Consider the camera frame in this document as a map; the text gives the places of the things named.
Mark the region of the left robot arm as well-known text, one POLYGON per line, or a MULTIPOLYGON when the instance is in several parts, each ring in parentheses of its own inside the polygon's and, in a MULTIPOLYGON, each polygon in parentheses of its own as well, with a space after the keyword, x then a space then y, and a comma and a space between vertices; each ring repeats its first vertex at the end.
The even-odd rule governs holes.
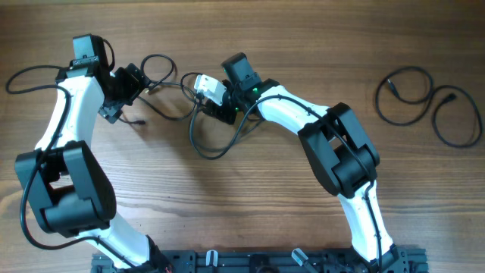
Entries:
POLYGON ((134 64, 116 68, 100 36, 75 36, 73 46, 74 59, 56 68, 50 86, 58 97, 46 132, 15 161, 23 235, 43 250, 90 243, 118 272, 172 272, 153 240, 117 212, 114 189, 90 149, 97 116, 114 123, 148 81, 134 64))

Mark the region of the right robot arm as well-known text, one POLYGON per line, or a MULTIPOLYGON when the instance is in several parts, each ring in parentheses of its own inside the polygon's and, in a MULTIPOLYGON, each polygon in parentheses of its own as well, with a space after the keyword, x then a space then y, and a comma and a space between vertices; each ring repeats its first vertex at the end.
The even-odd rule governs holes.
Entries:
POLYGON ((227 124, 240 112, 256 115, 297 135, 318 183, 343 207, 352 248, 370 270, 382 272, 394 243, 377 201, 380 156, 355 112, 342 102, 313 104, 276 80, 262 80, 242 52, 221 66, 226 80, 201 74, 194 83, 196 95, 208 100, 205 113, 227 124))

